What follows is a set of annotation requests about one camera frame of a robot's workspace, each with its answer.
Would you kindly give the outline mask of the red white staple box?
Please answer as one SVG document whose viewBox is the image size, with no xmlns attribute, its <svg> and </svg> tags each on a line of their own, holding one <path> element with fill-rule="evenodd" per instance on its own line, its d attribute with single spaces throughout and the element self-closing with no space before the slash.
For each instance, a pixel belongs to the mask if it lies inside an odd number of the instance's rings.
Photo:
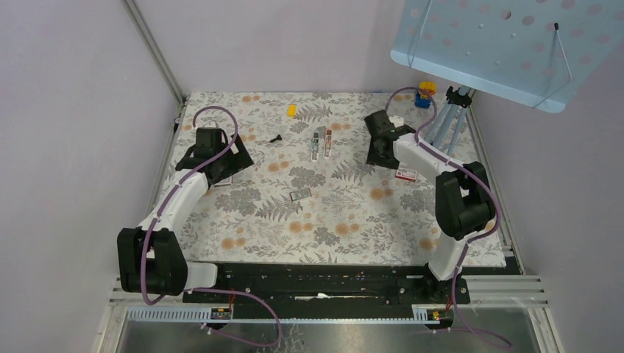
<svg viewBox="0 0 624 353">
<path fill-rule="evenodd" d="M 417 180 L 418 173 L 410 168 L 399 167 L 395 172 L 395 177 L 397 179 L 415 182 Z"/>
</svg>

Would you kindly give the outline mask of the grey metal staple strip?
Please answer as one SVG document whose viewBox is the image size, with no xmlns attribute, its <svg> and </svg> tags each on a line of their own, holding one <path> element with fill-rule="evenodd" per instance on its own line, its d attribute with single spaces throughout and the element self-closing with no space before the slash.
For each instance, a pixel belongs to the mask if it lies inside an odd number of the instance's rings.
<svg viewBox="0 0 624 353">
<path fill-rule="evenodd" d="M 291 191 L 289 193 L 289 197 L 292 202 L 298 202 L 303 199 L 311 197 L 311 190 L 309 188 L 304 188 L 304 189 Z"/>
</svg>

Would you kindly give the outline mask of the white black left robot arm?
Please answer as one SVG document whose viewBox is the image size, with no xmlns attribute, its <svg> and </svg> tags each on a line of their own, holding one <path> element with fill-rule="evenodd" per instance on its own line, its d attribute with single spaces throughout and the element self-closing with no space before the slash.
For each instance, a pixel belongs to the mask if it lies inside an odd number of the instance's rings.
<svg viewBox="0 0 624 353">
<path fill-rule="evenodd" d="M 121 287 L 129 293 L 177 296 L 184 290 L 211 288 L 218 267 L 189 262 L 177 237 L 196 203 L 219 182 L 253 165 L 238 135 L 200 128 L 196 142 L 175 166 L 171 186 L 153 211 L 117 237 Z"/>
</svg>

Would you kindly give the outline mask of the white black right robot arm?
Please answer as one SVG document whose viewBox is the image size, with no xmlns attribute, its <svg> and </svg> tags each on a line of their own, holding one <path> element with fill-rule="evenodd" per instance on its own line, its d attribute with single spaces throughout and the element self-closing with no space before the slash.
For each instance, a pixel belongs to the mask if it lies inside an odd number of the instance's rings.
<svg viewBox="0 0 624 353">
<path fill-rule="evenodd" d="M 368 115 L 364 122 L 370 135 L 368 164 L 390 169 L 404 165 L 434 186 L 434 214 L 442 234 L 413 291 L 429 302 L 450 298 L 469 241 L 496 216 L 485 168 L 479 162 L 462 164 L 443 154 L 415 129 L 395 126 L 385 110 Z"/>
</svg>

